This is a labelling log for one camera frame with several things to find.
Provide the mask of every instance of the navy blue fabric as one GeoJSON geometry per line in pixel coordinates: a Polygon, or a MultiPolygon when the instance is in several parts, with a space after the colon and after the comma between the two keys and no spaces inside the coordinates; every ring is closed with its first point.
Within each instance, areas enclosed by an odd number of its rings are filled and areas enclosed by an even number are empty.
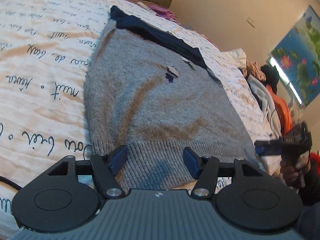
{"type": "Polygon", "coordinates": [[[169,33],[160,31],[151,27],[139,18],[133,15],[127,15],[117,6],[111,7],[111,19],[117,22],[118,29],[127,29],[142,38],[153,41],[167,49],[170,49],[194,64],[207,69],[207,65],[199,51],[199,48],[193,48],[186,44],[182,39],[178,39],[169,33]]]}

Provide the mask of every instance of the person's hand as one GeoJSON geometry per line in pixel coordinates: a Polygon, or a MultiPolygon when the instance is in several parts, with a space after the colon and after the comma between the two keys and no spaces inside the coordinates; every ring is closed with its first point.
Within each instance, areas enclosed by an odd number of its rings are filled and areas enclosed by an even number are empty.
{"type": "Polygon", "coordinates": [[[295,167],[288,165],[285,161],[281,161],[280,166],[280,172],[286,184],[295,181],[298,178],[300,170],[306,175],[311,168],[310,162],[308,162],[308,156],[300,156],[295,167]]]}

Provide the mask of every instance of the fluorescent light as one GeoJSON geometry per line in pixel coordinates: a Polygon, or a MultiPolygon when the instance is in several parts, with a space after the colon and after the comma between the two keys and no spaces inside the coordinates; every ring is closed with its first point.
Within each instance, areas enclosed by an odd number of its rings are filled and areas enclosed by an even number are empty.
{"type": "Polygon", "coordinates": [[[271,57],[270,60],[269,60],[269,63],[271,64],[271,66],[276,66],[280,78],[283,80],[284,84],[287,85],[290,82],[290,80],[287,77],[287,75],[283,72],[283,70],[279,66],[278,62],[273,57],[271,57]]]}
{"type": "Polygon", "coordinates": [[[294,95],[296,96],[296,98],[298,99],[299,103],[302,105],[302,100],[301,98],[299,97],[298,93],[296,92],[296,90],[294,89],[292,83],[289,83],[289,87],[292,89],[294,95]]]}

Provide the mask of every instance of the pink clothing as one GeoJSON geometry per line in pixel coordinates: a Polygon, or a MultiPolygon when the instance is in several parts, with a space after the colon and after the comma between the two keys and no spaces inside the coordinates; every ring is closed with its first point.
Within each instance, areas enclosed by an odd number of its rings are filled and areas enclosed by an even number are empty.
{"type": "Polygon", "coordinates": [[[151,4],[148,6],[151,10],[155,11],[157,13],[157,16],[162,17],[164,19],[167,19],[172,22],[176,22],[177,17],[170,11],[169,9],[162,8],[156,4],[151,4]]]}

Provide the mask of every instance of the round black pad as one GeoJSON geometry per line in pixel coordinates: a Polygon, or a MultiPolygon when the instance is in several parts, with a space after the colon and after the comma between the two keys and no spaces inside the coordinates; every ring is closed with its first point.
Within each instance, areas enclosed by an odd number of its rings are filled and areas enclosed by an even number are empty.
{"type": "Polygon", "coordinates": [[[232,224],[256,232],[290,228],[302,210],[300,197],[268,175],[235,180],[218,192],[215,205],[232,224]]]}
{"type": "Polygon", "coordinates": [[[66,208],[71,201],[72,195],[62,189],[45,190],[35,197],[37,207],[47,211],[57,211],[66,208]]]}
{"type": "Polygon", "coordinates": [[[12,214],[19,226],[39,232],[61,232],[94,216],[100,204],[97,193],[75,178],[64,177],[35,179],[15,195],[12,214]]]}

